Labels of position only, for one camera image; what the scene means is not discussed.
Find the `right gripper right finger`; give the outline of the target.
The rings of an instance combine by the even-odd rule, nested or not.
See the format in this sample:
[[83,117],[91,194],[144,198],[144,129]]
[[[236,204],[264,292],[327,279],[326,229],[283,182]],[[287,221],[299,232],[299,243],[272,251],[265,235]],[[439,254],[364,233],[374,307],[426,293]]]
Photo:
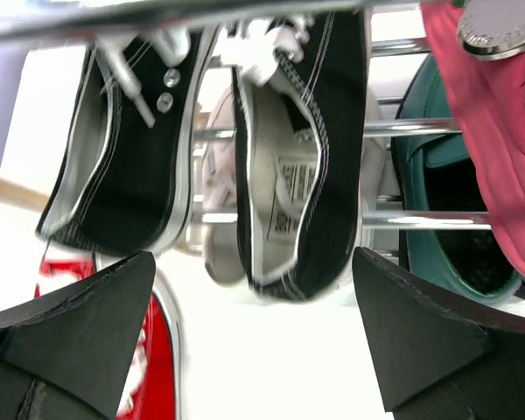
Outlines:
[[525,318],[377,255],[353,282],[384,409],[396,419],[525,419]]

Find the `black canvas sneaker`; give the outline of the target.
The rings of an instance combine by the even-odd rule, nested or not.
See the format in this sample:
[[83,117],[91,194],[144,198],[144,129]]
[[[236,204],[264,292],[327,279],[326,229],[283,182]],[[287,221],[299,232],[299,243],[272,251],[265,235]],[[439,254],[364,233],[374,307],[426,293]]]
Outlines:
[[196,100],[218,32],[172,28],[89,44],[40,238],[117,257],[178,241],[193,204]]
[[366,14],[241,22],[220,59],[232,71],[248,285],[266,298],[311,300],[344,271],[361,231]]

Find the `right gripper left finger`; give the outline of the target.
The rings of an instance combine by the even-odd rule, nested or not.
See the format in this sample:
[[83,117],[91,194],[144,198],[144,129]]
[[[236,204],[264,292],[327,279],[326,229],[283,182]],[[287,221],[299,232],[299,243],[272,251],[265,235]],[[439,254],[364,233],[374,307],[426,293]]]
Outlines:
[[0,419],[113,419],[150,301],[140,252],[0,311]]

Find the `cream metal shoe shelf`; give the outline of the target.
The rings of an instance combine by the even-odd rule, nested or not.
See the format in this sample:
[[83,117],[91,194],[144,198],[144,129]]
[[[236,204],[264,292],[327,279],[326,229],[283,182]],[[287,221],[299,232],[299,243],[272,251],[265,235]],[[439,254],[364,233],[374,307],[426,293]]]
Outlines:
[[[22,42],[31,48],[61,46],[96,33],[136,32],[154,26],[202,29],[209,24],[317,12],[360,9],[369,5],[414,1],[0,1],[0,43]],[[465,50],[479,60],[501,60],[525,52],[525,1],[469,3],[458,25]],[[425,53],[425,38],[376,42],[377,57]],[[451,119],[410,119],[370,122],[364,137],[406,137],[458,132]],[[196,212],[191,223],[236,222],[233,209]],[[363,225],[375,229],[488,230],[486,213],[371,211]]]

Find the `right red canvas sneaker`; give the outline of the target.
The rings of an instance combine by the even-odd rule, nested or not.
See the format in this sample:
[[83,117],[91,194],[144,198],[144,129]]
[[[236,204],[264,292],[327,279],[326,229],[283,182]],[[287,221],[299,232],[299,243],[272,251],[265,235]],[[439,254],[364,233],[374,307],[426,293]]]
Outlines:
[[[112,263],[93,253],[46,248],[40,261],[36,298],[84,279]],[[179,307],[164,273],[156,270],[143,326],[116,414],[123,420],[179,420],[181,409]]]

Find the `white sneaker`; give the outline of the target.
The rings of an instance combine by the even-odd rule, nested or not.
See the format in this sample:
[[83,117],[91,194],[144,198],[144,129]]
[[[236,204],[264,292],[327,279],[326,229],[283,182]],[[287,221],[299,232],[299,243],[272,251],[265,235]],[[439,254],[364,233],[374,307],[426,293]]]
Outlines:
[[[366,69],[368,73],[372,50],[372,15],[373,8],[365,9],[364,27],[367,46]],[[371,87],[367,87],[365,120],[368,122],[380,121],[382,119],[382,111],[380,110],[375,93]],[[362,212],[376,210],[383,167],[387,157],[387,144],[388,140],[386,137],[372,136],[363,139],[359,183],[360,210]],[[374,244],[374,235],[372,228],[358,227],[355,245],[371,248]],[[337,290],[347,290],[349,284],[353,285],[351,263],[345,267],[342,274],[338,277],[335,287]]]
[[[229,87],[211,112],[207,127],[223,130],[235,125],[234,95]],[[200,161],[203,208],[220,211],[236,205],[235,142],[210,142]],[[221,286],[237,284],[245,277],[234,224],[209,225],[202,255],[207,274]]]

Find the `left pink patterned slipper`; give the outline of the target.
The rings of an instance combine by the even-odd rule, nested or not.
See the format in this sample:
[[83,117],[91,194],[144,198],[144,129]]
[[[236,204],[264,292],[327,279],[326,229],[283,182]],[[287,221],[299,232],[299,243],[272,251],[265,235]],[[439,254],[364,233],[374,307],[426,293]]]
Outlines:
[[525,52],[482,61],[458,41],[463,9],[422,3],[426,38],[497,242],[525,278]]

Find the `left teal black boot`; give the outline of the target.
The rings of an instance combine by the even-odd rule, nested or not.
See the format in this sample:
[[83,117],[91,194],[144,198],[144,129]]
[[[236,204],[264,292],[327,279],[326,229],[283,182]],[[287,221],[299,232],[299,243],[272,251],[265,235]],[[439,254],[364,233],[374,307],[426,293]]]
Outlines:
[[[448,118],[451,112],[433,56],[419,67],[397,118]],[[476,171],[460,134],[395,137],[391,156],[407,210],[484,212]],[[489,230],[400,231],[401,265],[411,274],[486,305],[516,296],[525,281]]]

